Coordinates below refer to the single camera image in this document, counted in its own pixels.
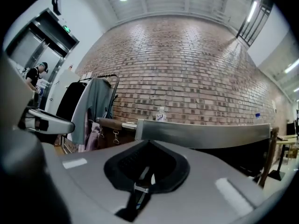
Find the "person's arm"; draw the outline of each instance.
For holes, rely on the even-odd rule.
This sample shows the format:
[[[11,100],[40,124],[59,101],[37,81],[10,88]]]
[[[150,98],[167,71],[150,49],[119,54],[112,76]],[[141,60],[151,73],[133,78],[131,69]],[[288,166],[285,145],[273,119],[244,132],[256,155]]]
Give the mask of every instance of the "person's arm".
[[[34,86],[32,85],[31,81],[32,81],[32,79],[29,78],[29,77],[27,77],[25,82],[26,82],[26,84],[27,84],[33,91],[36,91],[36,87],[34,87]]]

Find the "black metal rack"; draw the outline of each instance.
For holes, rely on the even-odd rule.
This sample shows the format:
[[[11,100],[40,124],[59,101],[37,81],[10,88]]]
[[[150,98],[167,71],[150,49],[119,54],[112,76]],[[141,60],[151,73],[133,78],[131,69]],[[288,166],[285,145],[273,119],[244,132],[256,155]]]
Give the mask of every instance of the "black metal rack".
[[[102,76],[93,76],[93,77],[90,77],[90,78],[79,80],[79,81],[87,81],[87,80],[91,80],[93,78],[109,78],[109,77],[116,77],[116,84],[114,86],[112,96],[110,98],[109,106],[107,108],[106,118],[108,118],[108,119],[110,118],[110,112],[111,112],[111,108],[112,108],[112,105],[113,105],[113,100],[114,100],[114,97],[115,97],[115,93],[116,93],[116,90],[117,90],[118,83],[120,81],[118,75],[116,75],[116,74],[106,74],[106,75],[102,75]]]

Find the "man wearing cap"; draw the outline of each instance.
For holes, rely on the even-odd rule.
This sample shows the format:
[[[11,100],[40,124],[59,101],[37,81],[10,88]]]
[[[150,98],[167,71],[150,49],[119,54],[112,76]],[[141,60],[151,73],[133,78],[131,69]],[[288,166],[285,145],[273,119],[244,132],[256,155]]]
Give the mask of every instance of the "man wearing cap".
[[[40,93],[40,89],[36,87],[36,83],[39,78],[39,74],[44,71],[48,72],[48,64],[46,62],[42,62],[37,67],[30,69],[26,75],[26,84],[37,93]]]

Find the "hanging clothes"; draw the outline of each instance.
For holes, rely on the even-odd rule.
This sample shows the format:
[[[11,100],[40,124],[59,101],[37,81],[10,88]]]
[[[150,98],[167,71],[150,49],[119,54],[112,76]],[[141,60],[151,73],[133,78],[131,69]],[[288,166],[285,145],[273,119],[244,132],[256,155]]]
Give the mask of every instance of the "hanging clothes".
[[[74,144],[86,144],[85,115],[88,111],[89,119],[103,117],[105,107],[108,107],[112,90],[110,83],[101,78],[93,78],[85,87],[71,121],[75,124],[74,132],[68,134]]]
[[[56,115],[58,117],[71,121],[86,86],[87,83],[82,82],[73,82],[69,85],[57,109]]]

